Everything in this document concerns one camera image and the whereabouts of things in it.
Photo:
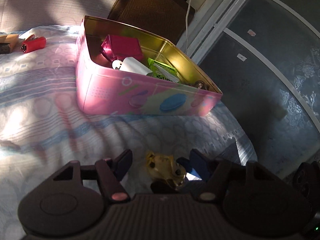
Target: blue stripe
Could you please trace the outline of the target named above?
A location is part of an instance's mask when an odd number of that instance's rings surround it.
[[[30,81],[44,81],[52,77],[74,77],[75,68],[73,66],[68,67],[55,67],[55,68],[42,68],[36,70],[24,71],[16,73],[12,76],[0,78],[0,88],[4,85],[10,84],[15,81],[18,85],[24,85],[30,83]]]
[[[0,97],[1,101],[10,101],[15,100],[18,98],[22,98],[31,94],[40,93],[48,89],[61,89],[61,88],[69,88],[69,87],[76,87],[76,79],[74,79],[72,82],[66,83],[66,84],[48,84],[41,87],[35,86],[33,89],[30,89],[28,91],[25,91],[23,88],[20,88],[19,92],[9,94],[6,97]]]
[[[44,88],[46,88],[47,86],[50,86],[51,84],[54,85],[54,84],[61,84],[61,83],[74,83],[74,82],[76,82],[75,76],[71,77],[71,78],[64,78],[64,79],[55,78],[55,79],[48,80],[46,82],[42,81],[42,83],[35,82],[35,83],[29,84],[29,85],[25,85],[23,87],[22,86],[15,86],[10,90],[5,90],[5,91],[1,92],[0,93],[0,100],[4,97],[7,97],[9,95],[14,95],[14,94],[19,93],[21,91],[30,90],[30,93],[33,93],[34,90],[32,90],[32,89],[36,89],[39,86],[44,86]]]
[[[97,122],[85,122],[79,125],[73,130],[62,130],[54,134],[53,136],[47,138],[46,140],[40,142],[34,142],[28,145],[21,146],[21,151],[23,153],[35,150],[45,151],[55,144],[61,143],[62,141],[69,139],[77,139],[85,135],[93,129],[104,129],[110,124],[115,122],[133,122],[141,119],[147,119],[154,117],[152,115],[122,115],[122,116],[108,116],[107,118],[97,121]]]
[[[16,139],[20,139],[20,137],[24,137],[24,136],[32,136],[34,133],[37,132],[41,132],[43,130],[47,131],[47,126],[51,126],[51,128],[55,128],[53,127],[53,125],[60,125],[60,122],[62,121],[64,124],[68,124],[68,125],[73,125],[74,119],[77,118],[76,121],[79,121],[81,118],[83,118],[83,113],[79,110],[79,109],[74,109],[70,112],[60,112],[57,111],[55,114],[51,115],[48,118],[45,119],[41,119],[40,121],[37,121],[31,125],[27,125],[24,126],[23,128],[20,128],[17,130],[16,135],[18,137],[16,137]]]
[[[17,101],[12,101],[12,102],[7,102],[5,104],[2,104],[0,105],[0,109],[1,108],[4,108],[4,107],[8,107],[8,106],[13,106],[15,104],[18,104],[18,103],[22,103],[26,100],[29,100],[29,99],[32,99],[32,98],[36,98],[36,97],[42,97],[42,96],[45,96],[45,95],[48,95],[48,94],[51,94],[51,93],[55,93],[55,92],[69,92],[69,91],[76,91],[76,84],[74,84],[74,87],[72,88],[65,88],[65,89],[59,89],[58,91],[55,91],[57,89],[54,89],[54,90],[50,90],[50,91],[45,91],[43,93],[38,93],[38,94],[33,94],[33,95],[30,95],[30,96],[27,96],[25,98],[21,98]]]

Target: floral pattern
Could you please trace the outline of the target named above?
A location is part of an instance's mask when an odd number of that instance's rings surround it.
[[[311,47],[310,55],[293,68],[293,73],[294,77],[292,84],[302,95],[308,106],[310,106],[318,120],[320,120],[320,109],[318,109],[320,105],[316,102],[317,91],[320,89],[320,48]],[[294,109],[294,102],[290,103],[289,101],[289,104],[292,106],[288,107]]]
[[[289,123],[290,126],[296,129],[305,128],[305,111],[303,111],[302,107],[297,104],[294,96],[290,97],[289,92],[285,92],[280,89],[280,93],[283,97],[283,105],[287,106],[288,114],[285,116],[285,120]]]

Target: bedspread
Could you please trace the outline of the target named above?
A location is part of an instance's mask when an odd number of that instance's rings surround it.
[[[220,102],[205,117],[86,115],[76,103],[78,26],[42,26],[22,33],[45,36],[44,49],[0,55],[0,239],[20,239],[19,201],[58,168],[133,151],[123,180],[132,196],[148,192],[147,150],[188,157],[197,148],[210,158],[235,138],[241,164],[257,160],[251,142]]]

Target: black object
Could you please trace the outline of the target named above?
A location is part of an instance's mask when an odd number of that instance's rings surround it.
[[[176,160],[176,163],[179,163],[181,166],[183,166],[187,173],[191,173],[192,172],[192,166],[190,164],[190,160],[188,160],[187,158],[179,157]]]
[[[10,43],[2,42],[0,43],[0,54],[9,54],[10,53]]]
[[[302,234],[316,239],[320,233],[320,168],[317,162],[302,163],[292,179],[292,186],[301,192],[312,207],[311,218]]]
[[[132,200],[119,183],[131,163],[130,150],[95,165],[68,163],[21,201],[24,239],[294,240],[310,217],[308,201],[258,163],[209,160],[194,149],[190,163],[207,180],[197,196],[159,181],[156,194]],[[82,179],[96,179],[101,195]]]

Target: pink tin box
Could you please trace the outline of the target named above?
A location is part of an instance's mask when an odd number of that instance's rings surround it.
[[[144,59],[177,68],[186,83],[203,81],[208,90],[114,70],[100,53],[108,35],[139,39]],[[76,87],[86,114],[206,115],[221,99],[212,80],[170,41],[123,23],[85,16],[77,38]]]

